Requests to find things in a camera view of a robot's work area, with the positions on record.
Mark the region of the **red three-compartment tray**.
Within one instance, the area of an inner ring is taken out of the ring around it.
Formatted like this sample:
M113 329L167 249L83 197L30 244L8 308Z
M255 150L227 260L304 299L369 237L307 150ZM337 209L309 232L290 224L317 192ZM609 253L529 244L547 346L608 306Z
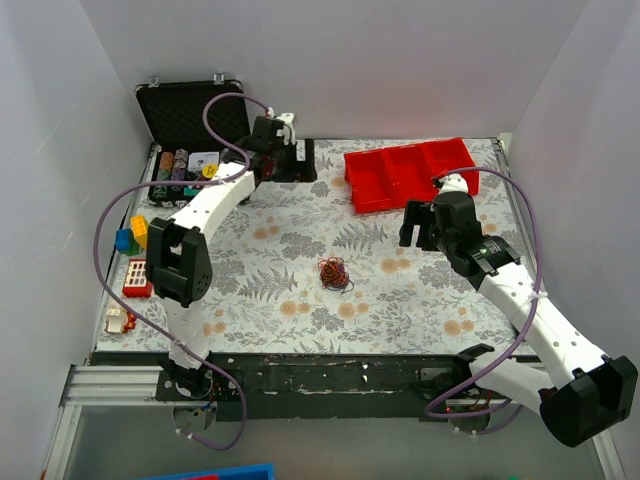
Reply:
M344 160L357 214L402 209L410 200L431 201L437 194L435 175L475 165L460 138L351 152Z

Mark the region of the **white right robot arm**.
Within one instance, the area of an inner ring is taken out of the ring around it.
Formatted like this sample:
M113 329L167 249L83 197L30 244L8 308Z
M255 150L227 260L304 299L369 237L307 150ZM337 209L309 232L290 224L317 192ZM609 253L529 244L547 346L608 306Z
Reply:
M544 366L537 370L517 362L512 347L503 352L485 344L470 347L455 356L447 389L427 405L427 416L446 419L440 406L450 397L490 390L538 412L559 442L576 447L630 415L636 366L584 337L540 291L540 279L530 277L509 243L483 234L469 194L448 191L431 202L408 202L399 243L443 253Z

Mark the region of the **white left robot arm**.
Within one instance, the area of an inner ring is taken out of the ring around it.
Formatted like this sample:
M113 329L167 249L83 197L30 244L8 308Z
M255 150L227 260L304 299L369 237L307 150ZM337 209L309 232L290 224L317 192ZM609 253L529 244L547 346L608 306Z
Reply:
M146 276L162 301L172 335L169 360L162 368L178 392L190 399L205 398L213 386L201 360L209 355L202 298L213 280L209 242L215 231L261 183L317 179L314 160L297 158L294 121L293 113L257 117L251 134L236 143L248 154L249 169L231 179L244 167L244 158L226 150L214 175L221 183L203 188L177 213L156 218L149 227Z

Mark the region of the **black poker chip case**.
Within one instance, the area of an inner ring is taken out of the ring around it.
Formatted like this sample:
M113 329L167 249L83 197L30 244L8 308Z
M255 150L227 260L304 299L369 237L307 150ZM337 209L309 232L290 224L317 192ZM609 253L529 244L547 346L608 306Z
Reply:
M224 93L244 93L236 80L141 84L135 97L153 138L155 153L151 181L204 180L205 165L216 165L225 147L206 130L202 112L207 102ZM250 133L247 107L243 98L225 98L208 111L208 123L230 143ZM157 207L184 206L200 187L149 187L147 199Z

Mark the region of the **yellow toy brick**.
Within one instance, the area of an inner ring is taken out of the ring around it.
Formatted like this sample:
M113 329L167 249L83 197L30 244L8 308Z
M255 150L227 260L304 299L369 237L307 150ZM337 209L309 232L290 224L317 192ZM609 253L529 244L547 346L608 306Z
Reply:
M130 219L134 240L142 248L147 249L149 226L143 215L135 215Z

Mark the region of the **green toy brick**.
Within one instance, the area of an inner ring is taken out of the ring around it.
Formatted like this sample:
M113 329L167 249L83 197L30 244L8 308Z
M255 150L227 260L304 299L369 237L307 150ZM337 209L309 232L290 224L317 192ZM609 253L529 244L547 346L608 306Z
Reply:
M140 250L141 250L140 245L138 243L136 243L136 242L133 242L130 245L130 247L125 251L125 254L127 256L132 257L132 256L135 256L135 255L138 255L140 253Z

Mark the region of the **blue toy brick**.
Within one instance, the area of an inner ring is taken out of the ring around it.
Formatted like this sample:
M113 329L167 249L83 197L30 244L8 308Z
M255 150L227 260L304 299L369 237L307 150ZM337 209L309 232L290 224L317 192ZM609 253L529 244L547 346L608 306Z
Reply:
M132 248L133 242L133 233L129 228L118 229L116 231L114 246L118 252L128 252Z

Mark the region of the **red white toy block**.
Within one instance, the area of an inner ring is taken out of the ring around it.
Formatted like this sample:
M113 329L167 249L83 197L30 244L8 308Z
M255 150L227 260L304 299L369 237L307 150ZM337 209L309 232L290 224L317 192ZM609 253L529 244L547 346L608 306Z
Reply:
M146 278L146 260L134 258L129 261L122 294L126 298L150 298L153 285Z

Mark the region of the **white red small toy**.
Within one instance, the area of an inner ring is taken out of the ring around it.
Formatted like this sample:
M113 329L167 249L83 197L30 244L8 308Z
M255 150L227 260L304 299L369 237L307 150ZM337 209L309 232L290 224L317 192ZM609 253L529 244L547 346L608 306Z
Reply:
M105 332L108 334L126 334L136 326L137 317L119 306L110 305L105 312Z

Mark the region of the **blue bin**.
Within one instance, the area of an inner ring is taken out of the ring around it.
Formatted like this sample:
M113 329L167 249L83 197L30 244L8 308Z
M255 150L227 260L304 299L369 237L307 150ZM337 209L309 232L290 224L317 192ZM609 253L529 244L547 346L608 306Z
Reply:
M188 473L177 473L144 478L144 480L274 480L275 469L272 463L248 466L227 467Z

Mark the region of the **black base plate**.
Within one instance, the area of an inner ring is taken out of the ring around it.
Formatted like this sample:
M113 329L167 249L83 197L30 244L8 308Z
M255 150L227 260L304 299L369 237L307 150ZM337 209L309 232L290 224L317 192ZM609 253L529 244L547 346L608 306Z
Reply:
M267 419L417 418L427 403L459 383L463 363L480 344L457 355L212 354L219 367L182 375L165 353L97 352L94 366L160 369L159 401L203 402L221 422Z

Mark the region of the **aluminium frame rail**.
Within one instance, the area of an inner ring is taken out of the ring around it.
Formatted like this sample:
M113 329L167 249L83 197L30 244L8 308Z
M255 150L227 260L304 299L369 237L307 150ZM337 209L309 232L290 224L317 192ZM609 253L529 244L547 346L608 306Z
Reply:
M131 466L138 447L127 434L172 410L156 400L159 374L154 366L71 367L41 477L72 477L93 462L109 473Z

